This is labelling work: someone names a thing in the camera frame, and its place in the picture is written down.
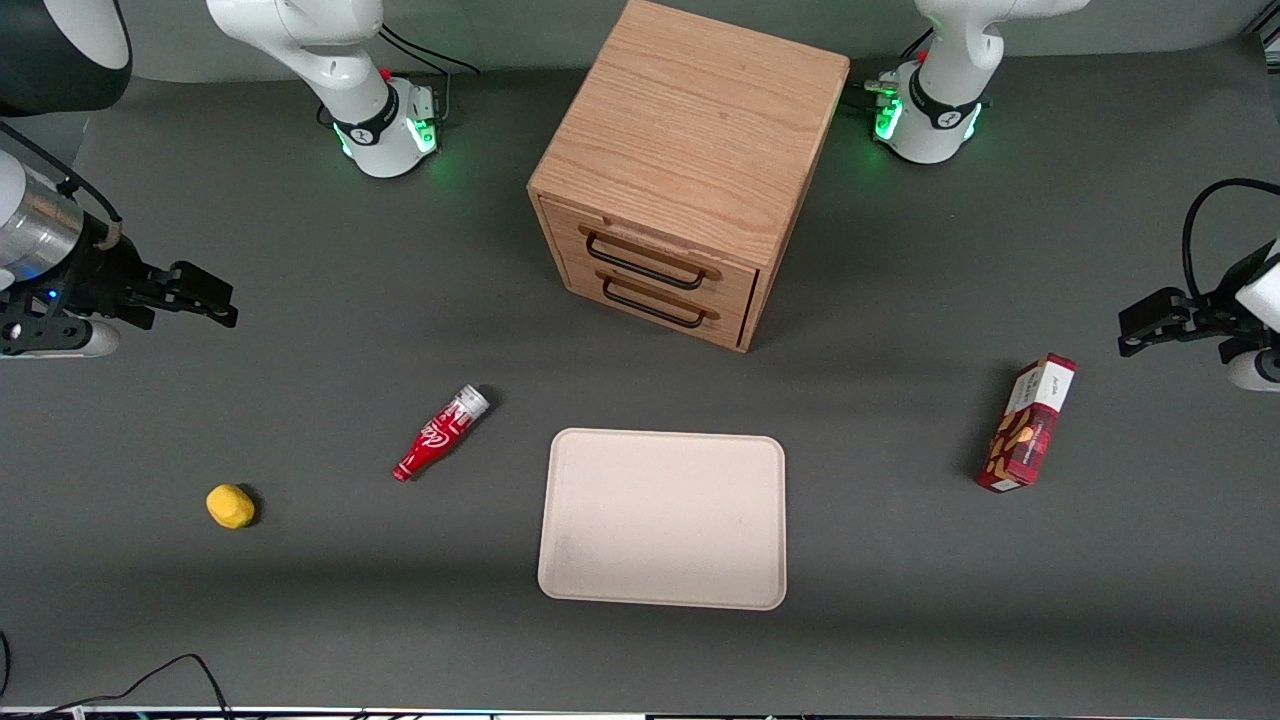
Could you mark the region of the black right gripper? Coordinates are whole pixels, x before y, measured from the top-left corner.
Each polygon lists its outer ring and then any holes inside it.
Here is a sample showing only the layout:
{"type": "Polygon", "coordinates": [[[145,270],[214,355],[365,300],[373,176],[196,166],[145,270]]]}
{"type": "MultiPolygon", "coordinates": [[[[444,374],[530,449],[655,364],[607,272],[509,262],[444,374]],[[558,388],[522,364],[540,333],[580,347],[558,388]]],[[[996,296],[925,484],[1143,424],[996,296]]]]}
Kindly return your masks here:
{"type": "Polygon", "coordinates": [[[238,309],[233,287],[193,263],[174,263],[151,270],[159,297],[131,296],[131,281],[148,270],[134,250],[100,251],[91,242],[64,234],[22,238],[3,236],[3,332],[46,333],[56,324],[82,316],[119,319],[142,331],[155,323],[155,311],[205,316],[236,328],[238,309]]]}

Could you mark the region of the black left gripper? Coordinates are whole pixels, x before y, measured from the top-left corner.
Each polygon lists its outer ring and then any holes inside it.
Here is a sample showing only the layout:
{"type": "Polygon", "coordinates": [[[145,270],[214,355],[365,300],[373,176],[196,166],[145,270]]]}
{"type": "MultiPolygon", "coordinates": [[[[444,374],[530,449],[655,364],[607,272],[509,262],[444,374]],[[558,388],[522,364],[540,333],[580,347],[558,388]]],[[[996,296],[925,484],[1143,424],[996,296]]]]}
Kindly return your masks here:
{"type": "Polygon", "coordinates": [[[1179,288],[1161,288],[1119,313],[1117,351],[1132,357],[1165,343],[1230,337],[1225,363],[1247,350],[1277,356],[1277,241],[1271,240],[1231,264],[1204,296],[1207,327],[1193,322],[1196,302],[1179,288]]]}

